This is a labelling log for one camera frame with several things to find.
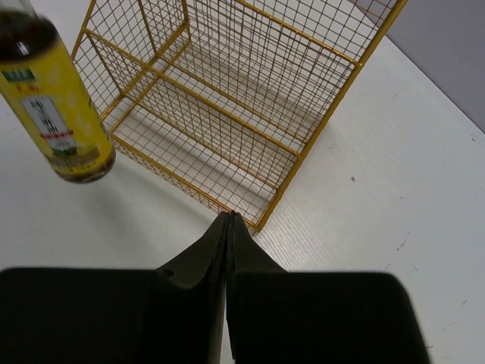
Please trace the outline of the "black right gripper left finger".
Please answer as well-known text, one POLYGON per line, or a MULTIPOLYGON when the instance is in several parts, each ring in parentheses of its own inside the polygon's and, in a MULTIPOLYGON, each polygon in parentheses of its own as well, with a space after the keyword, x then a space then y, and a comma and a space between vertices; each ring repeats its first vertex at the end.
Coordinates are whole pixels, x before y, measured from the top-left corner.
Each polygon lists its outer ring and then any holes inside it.
POLYGON ((230 216, 155 269, 9 268, 3 363, 217 363, 230 216))

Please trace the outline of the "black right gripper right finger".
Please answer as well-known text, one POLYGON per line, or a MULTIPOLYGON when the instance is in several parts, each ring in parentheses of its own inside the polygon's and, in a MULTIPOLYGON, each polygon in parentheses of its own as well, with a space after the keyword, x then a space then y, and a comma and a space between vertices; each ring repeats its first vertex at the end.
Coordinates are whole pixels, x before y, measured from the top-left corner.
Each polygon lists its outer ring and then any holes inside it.
POLYGON ((406 289, 378 271, 280 267, 238 213, 227 231, 227 324, 237 363, 428 363, 406 289))

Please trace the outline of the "yellow label bottle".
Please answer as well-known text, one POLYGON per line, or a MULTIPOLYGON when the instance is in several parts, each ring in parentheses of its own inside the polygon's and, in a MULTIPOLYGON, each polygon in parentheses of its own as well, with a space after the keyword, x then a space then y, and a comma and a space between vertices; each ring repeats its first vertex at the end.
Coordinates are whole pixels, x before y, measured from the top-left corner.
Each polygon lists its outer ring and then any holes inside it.
POLYGON ((116 152, 55 25, 29 1, 1 3, 1 94, 53 171, 104 177, 116 152))

